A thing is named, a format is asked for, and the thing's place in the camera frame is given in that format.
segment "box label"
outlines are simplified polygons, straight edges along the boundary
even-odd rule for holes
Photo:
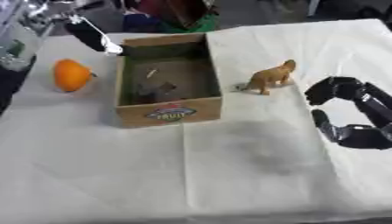
[[[184,108],[179,104],[168,104],[154,110],[154,112],[148,114],[147,117],[172,123],[177,122],[186,116],[191,116],[196,112],[195,109]]]

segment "cardboard box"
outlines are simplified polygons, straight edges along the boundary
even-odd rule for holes
[[[221,89],[204,34],[126,39],[119,57],[115,108],[125,127],[221,117]]]

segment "toy lion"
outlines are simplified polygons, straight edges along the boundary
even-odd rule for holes
[[[287,84],[290,73],[296,69],[296,65],[297,63],[293,59],[286,60],[281,66],[255,73],[246,87],[237,88],[241,91],[260,89],[261,95],[269,95],[270,91],[267,89],[268,85],[275,85],[277,81],[280,81],[280,85]]]

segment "orange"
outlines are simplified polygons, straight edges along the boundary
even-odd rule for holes
[[[59,60],[54,66],[54,83],[66,92],[76,91],[91,79],[90,70],[71,59]]]

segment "white paper sheet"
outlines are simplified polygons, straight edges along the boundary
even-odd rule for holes
[[[391,151],[328,143],[301,96],[328,75],[392,93],[392,35],[381,22],[240,27],[208,39],[222,118],[120,129],[111,106],[115,59],[72,37],[49,38],[0,119],[0,221],[291,223],[389,214]],[[51,66],[63,58],[98,74],[90,93],[53,90]],[[231,92],[287,59],[298,63],[297,87],[271,96]],[[346,102],[323,109],[338,125],[367,123]]]

